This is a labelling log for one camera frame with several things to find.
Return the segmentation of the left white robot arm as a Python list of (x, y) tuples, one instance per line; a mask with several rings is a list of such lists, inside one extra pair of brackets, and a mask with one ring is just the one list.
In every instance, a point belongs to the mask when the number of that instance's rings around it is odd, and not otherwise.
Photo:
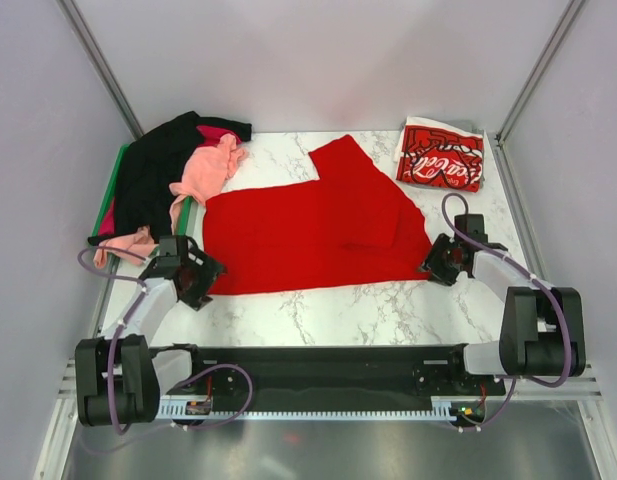
[[(111, 274), (84, 260), (88, 252), (129, 256), (146, 268), (137, 276)], [(160, 397), (176, 384), (196, 393), (207, 382), (207, 369), (176, 348), (165, 354), (150, 350), (157, 330), (178, 304), (198, 311), (211, 302), (209, 292), (226, 267), (186, 235), (162, 238), (148, 257), (114, 246), (89, 246), (79, 264), (92, 273), (136, 285), (131, 300), (114, 324), (96, 338), (80, 341), (74, 354), (79, 421), (86, 427), (112, 426), (124, 434), (130, 425), (153, 421)]]

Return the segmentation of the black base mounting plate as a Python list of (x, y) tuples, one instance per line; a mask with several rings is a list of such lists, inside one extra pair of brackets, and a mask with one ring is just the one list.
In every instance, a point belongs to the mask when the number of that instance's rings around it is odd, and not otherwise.
[(174, 394), (207, 394), (233, 411), (429, 406), (433, 397), (502, 396), (488, 375), (466, 373), (451, 346), (184, 346), (200, 379)]

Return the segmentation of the right aluminium frame post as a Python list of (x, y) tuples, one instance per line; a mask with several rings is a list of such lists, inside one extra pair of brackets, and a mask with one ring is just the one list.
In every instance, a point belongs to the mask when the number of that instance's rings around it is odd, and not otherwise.
[(502, 126), (495, 135), (496, 142), (500, 147), (505, 144), (506, 140), (511, 135), (586, 5), (586, 0), (569, 0), (567, 2), (521, 90), (507, 113)]

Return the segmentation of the aluminium frame post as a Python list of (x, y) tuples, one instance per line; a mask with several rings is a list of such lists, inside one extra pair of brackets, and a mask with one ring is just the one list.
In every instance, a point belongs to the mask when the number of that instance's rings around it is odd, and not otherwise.
[(500, 147), (505, 144), (506, 140), (511, 135), (586, 5), (586, 0), (569, 0), (567, 2), (521, 90), (507, 113), (502, 126), (495, 135), (496, 142)]
[(135, 139), (139, 138), (144, 134), (144, 130), (78, 3), (74, 0), (57, 0), (56, 3), (64, 14), (69, 26), (76, 34), (124, 123), (132, 136)]

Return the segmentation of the salmon pink t-shirt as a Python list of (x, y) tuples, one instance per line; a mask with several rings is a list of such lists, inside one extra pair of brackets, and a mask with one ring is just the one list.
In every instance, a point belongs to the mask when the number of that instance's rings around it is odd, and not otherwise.
[(110, 254), (140, 265), (154, 251), (162, 236), (177, 232), (182, 223), (185, 201), (192, 198), (198, 204), (205, 205), (210, 198), (219, 195), (246, 156), (247, 151), (239, 146), (239, 140), (233, 133), (224, 134), (216, 146), (196, 148), (185, 162), (181, 177), (166, 187), (169, 203), (162, 233), (156, 227), (144, 225), (135, 233), (102, 240), (94, 253), (95, 267), (104, 268)]

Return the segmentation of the green plastic tray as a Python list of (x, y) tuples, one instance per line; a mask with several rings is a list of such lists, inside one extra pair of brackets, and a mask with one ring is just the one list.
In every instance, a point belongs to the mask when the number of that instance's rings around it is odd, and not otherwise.
[(87, 242), (95, 246), (142, 227), (149, 230), (149, 238), (155, 242), (164, 235), (184, 234), (192, 201), (185, 198), (179, 215), (172, 218), (175, 195), (170, 185), (182, 179), (192, 153), (191, 148), (170, 153), (147, 149), (138, 142), (123, 146)]

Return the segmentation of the black t-shirt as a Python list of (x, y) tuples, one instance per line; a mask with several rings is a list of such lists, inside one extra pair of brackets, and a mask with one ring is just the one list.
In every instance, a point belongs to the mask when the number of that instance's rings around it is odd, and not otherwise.
[(88, 238), (95, 246), (105, 240), (149, 229), (157, 241), (172, 231), (170, 185), (182, 178), (193, 152), (209, 146), (215, 131), (234, 134), (239, 141), (252, 137), (252, 125), (220, 117), (183, 113), (152, 129), (125, 150), (117, 171), (112, 203), (113, 230)]

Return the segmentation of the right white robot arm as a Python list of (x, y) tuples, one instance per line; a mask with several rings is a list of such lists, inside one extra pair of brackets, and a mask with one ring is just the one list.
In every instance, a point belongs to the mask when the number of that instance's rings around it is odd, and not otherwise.
[(444, 286), (466, 273), (486, 285), (504, 310), (498, 340), (458, 348), (459, 360), (445, 371), (448, 386), (465, 394), (482, 375), (493, 375), (554, 388), (582, 375), (587, 361), (579, 292), (535, 277), (505, 246), (490, 242), (481, 214), (455, 216), (453, 231), (437, 237), (420, 271)]

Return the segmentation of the aluminium extrusion rail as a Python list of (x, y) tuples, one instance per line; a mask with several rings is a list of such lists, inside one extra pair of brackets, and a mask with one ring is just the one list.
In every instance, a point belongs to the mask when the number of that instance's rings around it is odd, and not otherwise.
[(586, 401), (602, 396), (596, 372), (587, 364), (583, 373), (570, 377), (559, 387), (546, 387), (529, 379), (518, 380), (512, 395), (516, 401)]

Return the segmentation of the folded red Coca-Cola t-shirt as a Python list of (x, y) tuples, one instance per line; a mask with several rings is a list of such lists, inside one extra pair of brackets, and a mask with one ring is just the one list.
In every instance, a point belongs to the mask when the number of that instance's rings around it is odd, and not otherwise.
[(484, 173), (484, 135), (407, 117), (394, 153), (395, 179), (420, 187), (476, 193)]

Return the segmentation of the magenta t-shirt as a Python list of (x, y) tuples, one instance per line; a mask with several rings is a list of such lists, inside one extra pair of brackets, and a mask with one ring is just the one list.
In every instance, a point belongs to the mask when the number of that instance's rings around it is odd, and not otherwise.
[[(224, 134), (232, 133), (230, 130), (206, 125), (198, 126), (197, 130), (205, 136), (205, 140), (201, 143), (201, 146), (216, 146)], [(87, 240), (89, 245), (97, 245), (103, 239), (110, 238), (115, 235), (114, 203), (116, 180), (127, 148), (128, 145), (124, 145), (118, 152), (113, 172), (108, 182), (98, 217), (94, 225), (93, 233)]]

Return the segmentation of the left aluminium frame post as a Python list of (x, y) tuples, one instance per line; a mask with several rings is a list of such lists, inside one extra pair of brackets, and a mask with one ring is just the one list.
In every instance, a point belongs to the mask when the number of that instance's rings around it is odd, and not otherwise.
[(135, 139), (139, 138), (144, 134), (144, 130), (78, 3), (74, 0), (57, 0), (56, 3), (64, 14), (69, 26), (76, 34), (124, 123), (132, 136)]

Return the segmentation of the plain red t-shirt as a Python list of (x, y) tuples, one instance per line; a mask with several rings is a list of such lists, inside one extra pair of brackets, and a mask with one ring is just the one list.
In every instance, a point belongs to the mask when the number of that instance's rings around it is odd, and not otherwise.
[(227, 271), (215, 295), (425, 280), (425, 219), (350, 135), (310, 154), (318, 179), (206, 204), (204, 250)]

